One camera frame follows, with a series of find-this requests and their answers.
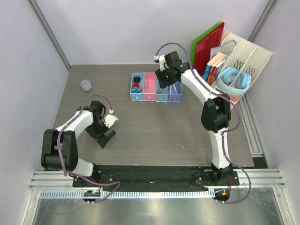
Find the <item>blue capped white marker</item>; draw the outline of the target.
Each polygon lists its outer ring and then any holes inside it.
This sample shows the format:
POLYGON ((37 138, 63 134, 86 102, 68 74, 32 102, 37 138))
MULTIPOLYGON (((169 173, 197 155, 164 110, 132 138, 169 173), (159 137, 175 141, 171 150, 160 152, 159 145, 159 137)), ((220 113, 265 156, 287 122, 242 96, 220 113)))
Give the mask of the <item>blue capped white marker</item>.
POLYGON ((175 85, 175 84, 173 84, 172 86, 173 86, 173 89, 174 89, 174 93, 175 93, 175 94, 178 94, 178 92, 177 92, 177 88, 176 88, 176 85, 175 85))

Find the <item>pink drawer box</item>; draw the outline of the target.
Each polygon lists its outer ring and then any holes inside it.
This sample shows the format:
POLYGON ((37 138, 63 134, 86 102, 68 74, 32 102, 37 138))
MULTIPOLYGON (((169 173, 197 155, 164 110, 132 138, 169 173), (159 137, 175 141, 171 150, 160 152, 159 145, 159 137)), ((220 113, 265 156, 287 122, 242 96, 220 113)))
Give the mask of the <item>pink drawer box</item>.
POLYGON ((143 98, 144 101, 156 101, 156 74, 154 72, 144 73, 143 98))

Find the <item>light blue drawer box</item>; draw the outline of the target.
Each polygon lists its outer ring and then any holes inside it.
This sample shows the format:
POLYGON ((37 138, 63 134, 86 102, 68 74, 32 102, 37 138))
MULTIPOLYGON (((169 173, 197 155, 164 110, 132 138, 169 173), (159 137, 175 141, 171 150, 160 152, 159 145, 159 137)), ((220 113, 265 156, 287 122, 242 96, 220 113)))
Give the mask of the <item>light blue drawer box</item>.
POLYGON ((133 73, 130 85, 130 97, 132 101, 142 102, 144 73, 133 73))
MULTIPOLYGON (((159 81, 156 80, 156 90, 160 88, 159 81)), ((160 94, 156 93, 156 102, 168 102, 169 89, 168 87, 164 88, 160 94)))

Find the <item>red glue bottle black cap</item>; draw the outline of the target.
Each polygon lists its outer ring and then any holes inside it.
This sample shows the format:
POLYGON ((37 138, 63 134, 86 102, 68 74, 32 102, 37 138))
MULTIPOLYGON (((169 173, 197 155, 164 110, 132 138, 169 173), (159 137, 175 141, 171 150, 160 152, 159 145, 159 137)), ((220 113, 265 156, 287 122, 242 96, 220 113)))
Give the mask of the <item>red glue bottle black cap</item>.
POLYGON ((134 83, 133 83, 133 88, 137 89, 139 87, 139 83, 140 83, 140 77, 139 76, 135 76, 134 77, 134 83))

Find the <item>purple drawer box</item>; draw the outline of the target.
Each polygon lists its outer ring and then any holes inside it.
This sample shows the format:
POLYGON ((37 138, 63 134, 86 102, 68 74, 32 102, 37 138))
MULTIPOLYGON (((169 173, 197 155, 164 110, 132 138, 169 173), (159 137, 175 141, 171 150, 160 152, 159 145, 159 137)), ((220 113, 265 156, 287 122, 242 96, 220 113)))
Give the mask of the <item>purple drawer box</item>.
POLYGON ((168 87, 168 102, 180 102, 182 98, 181 82, 176 82, 168 87))

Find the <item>blue glue bottle grey cap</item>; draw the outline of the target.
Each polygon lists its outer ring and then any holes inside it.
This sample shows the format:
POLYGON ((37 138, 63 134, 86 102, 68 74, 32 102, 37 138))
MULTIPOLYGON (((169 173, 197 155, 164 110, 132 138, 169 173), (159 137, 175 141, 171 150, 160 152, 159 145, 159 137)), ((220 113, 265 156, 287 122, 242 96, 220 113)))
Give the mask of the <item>blue glue bottle grey cap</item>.
POLYGON ((143 87, 139 86, 137 89, 133 89, 132 93, 140 93, 143 91, 143 87))

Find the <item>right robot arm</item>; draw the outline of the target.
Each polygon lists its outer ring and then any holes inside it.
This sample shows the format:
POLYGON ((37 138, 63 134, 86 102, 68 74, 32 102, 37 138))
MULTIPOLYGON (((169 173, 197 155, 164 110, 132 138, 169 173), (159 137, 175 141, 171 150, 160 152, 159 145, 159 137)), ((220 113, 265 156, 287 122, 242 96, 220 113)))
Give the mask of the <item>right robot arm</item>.
POLYGON ((160 88, 181 82, 201 101, 203 105, 201 123, 209 132, 212 145, 211 178, 217 185, 227 184, 233 175, 227 142, 227 131, 231 120, 229 96, 215 93, 189 62, 182 62, 177 52, 154 56, 154 61, 159 64, 155 74, 160 88))

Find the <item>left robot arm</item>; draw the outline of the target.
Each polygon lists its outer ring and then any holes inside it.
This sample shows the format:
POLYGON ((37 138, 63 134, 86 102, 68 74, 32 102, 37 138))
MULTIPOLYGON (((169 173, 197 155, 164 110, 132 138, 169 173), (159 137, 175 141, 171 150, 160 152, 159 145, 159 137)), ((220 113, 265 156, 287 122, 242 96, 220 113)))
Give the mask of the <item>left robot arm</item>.
POLYGON ((106 107, 100 101, 91 101, 89 106, 78 108, 65 124, 44 132, 41 166, 48 170, 66 170, 72 176, 81 175, 89 187, 95 187, 100 181, 98 168, 96 164, 79 158, 77 138, 85 131, 104 148, 116 135, 114 130, 105 133, 118 120, 112 109, 106 113, 106 107))

